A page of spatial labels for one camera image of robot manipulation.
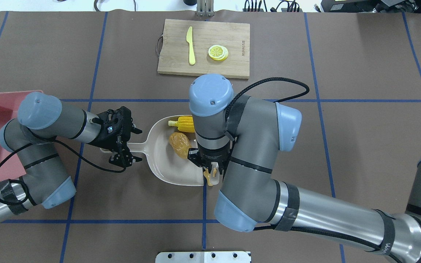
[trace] white label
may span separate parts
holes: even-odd
[[[344,6],[344,4],[337,4],[337,5],[333,5],[333,6],[331,7],[331,11],[341,10],[343,6]]]

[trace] gray tabletop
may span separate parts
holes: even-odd
[[[143,142],[157,120],[189,114],[194,77],[157,74],[166,18],[198,19],[192,11],[0,12],[0,92],[41,89],[93,113],[127,106],[144,131],[131,142]],[[209,20],[251,24],[251,77],[232,80],[236,92],[274,76],[311,87],[286,103],[303,123],[273,178],[405,210],[421,155],[421,15],[219,11]],[[272,82],[249,95],[299,91]],[[68,143],[108,167],[97,148]],[[108,174],[58,150],[76,196],[1,223],[0,262],[154,262],[160,251],[203,249],[251,251],[253,262],[387,262],[302,233],[229,230],[213,216],[220,185],[167,184],[145,161]]]

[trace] white metal plate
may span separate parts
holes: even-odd
[[[155,263],[251,263],[249,251],[161,252]]]

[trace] knife blade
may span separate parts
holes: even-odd
[[[193,48],[193,27],[187,29],[186,42],[189,43],[189,64],[194,65],[196,63],[196,58],[194,57],[194,48]]]

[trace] robotic arm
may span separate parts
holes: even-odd
[[[30,93],[20,104],[17,119],[0,130],[0,145],[17,152],[26,172],[19,180],[0,182],[0,222],[40,203],[52,208],[75,195],[72,179],[53,145],[59,142],[56,136],[110,150],[109,162],[125,170],[141,160],[127,147],[130,134],[141,132],[125,107],[95,115],[56,97]]]
[[[189,91],[198,143],[189,159],[206,169],[219,163],[225,174],[214,211],[220,223],[241,232],[301,231],[392,262],[421,262],[421,161],[407,211],[394,215],[273,180],[277,153],[293,148],[301,113],[245,95],[232,102],[233,96],[221,75],[203,75]],[[270,226],[255,228],[258,222]]]

